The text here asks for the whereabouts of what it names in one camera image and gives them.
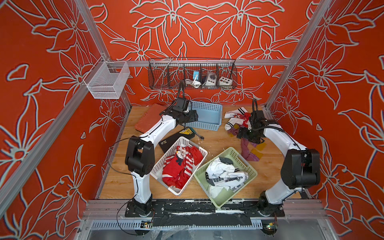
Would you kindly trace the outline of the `blue perforated plastic basket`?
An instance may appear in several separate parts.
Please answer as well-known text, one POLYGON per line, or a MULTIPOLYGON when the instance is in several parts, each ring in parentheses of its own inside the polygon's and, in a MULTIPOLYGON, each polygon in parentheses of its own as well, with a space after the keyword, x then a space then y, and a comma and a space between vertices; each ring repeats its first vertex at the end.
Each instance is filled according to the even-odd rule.
POLYGON ((220 104, 190 101, 189 110, 196 110, 198 120, 186 123, 187 127, 218 131, 222 124, 223 106, 220 104))

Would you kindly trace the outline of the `red christmas sock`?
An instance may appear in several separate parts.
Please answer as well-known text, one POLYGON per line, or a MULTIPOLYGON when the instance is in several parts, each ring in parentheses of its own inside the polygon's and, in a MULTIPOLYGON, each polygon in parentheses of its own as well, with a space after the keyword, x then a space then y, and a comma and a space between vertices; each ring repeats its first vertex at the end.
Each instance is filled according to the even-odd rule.
POLYGON ((203 160, 203 154, 195 146, 191 147, 190 153, 191 153, 191 155, 192 155, 192 157, 194 159, 194 165, 195 166, 199 165, 201 163, 201 161, 203 160))

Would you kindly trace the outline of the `red white striped sock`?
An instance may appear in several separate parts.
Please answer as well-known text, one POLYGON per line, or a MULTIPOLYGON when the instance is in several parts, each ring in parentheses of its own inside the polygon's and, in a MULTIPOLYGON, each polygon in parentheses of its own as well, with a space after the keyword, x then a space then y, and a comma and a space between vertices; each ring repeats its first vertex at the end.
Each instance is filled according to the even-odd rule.
POLYGON ((190 153, 189 147, 185 147, 185 148, 180 147, 179 153, 183 159, 182 164, 184 166, 184 170, 183 170, 183 173, 181 175, 181 178, 183 178, 183 180, 188 180, 192 176, 192 173, 193 173, 194 157, 190 153))

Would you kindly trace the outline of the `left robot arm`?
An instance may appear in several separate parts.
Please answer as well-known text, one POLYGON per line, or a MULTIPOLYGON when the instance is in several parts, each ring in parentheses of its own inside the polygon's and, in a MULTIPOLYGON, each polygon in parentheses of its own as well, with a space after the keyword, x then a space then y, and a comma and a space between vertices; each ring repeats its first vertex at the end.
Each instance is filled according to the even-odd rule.
POLYGON ((141 215, 152 209, 153 195, 150 190, 150 172, 155 165, 155 147, 177 125, 196 122, 196 110, 166 111, 147 132, 129 138, 125 163, 134 179, 133 205, 141 215))

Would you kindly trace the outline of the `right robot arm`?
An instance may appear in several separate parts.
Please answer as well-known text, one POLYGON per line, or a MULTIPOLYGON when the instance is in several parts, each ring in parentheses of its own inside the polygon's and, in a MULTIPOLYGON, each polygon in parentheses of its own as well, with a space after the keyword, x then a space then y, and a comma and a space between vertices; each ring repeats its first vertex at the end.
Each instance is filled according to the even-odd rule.
POLYGON ((240 127, 237 137, 255 144, 268 138, 285 157, 280 180, 259 197, 257 210, 262 216, 274 215, 287 198, 320 183, 320 153, 294 140, 277 122, 258 121, 252 129, 240 127))

